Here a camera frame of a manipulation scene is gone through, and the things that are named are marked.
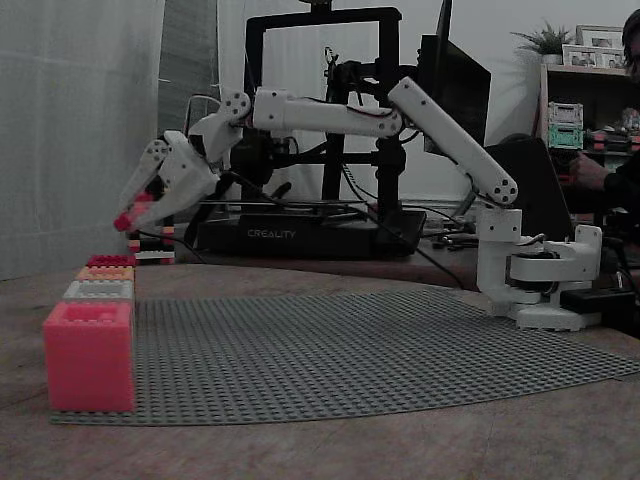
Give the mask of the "person's hand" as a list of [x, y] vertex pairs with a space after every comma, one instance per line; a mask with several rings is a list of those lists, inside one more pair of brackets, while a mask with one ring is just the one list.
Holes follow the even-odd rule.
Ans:
[[610, 174], [609, 170], [584, 153], [579, 153], [570, 163], [570, 175], [574, 186], [584, 190], [603, 192]]

